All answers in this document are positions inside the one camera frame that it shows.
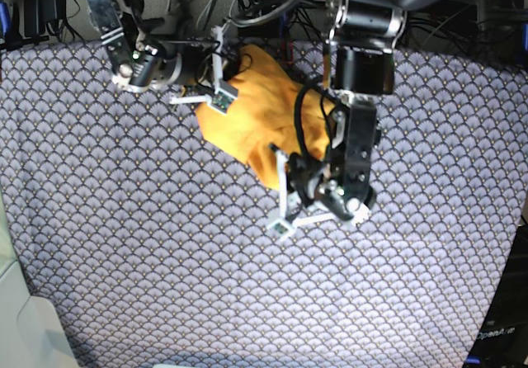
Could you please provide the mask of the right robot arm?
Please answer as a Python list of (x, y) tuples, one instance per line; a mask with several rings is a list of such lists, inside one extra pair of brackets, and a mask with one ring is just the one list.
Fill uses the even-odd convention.
[(120, 89), (143, 93), (171, 85), (190, 92), (171, 98), (172, 105), (205, 103), (224, 114), (238, 89), (224, 77), (238, 61), (226, 53), (227, 25), (200, 32), (187, 0), (176, 0), (180, 15), (174, 30), (159, 33), (164, 18), (146, 19), (144, 0), (86, 0), (87, 13), (111, 63), (112, 81)]

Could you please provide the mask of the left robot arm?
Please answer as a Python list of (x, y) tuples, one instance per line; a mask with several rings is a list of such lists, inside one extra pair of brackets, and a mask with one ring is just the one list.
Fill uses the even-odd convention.
[[(375, 203), (371, 157), (380, 141), (375, 100), (394, 90), (394, 50), (411, 11), (439, 0), (326, 0), (324, 75), (301, 88), (294, 104), (298, 153), (276, 151), (279, 208), (270, 231), (285, 240), (299, 227), (328, 219), (360, 224)], [(334, 96), (323, 114), (329, 142), (309, 152), (302, 124), (307, 93)]]

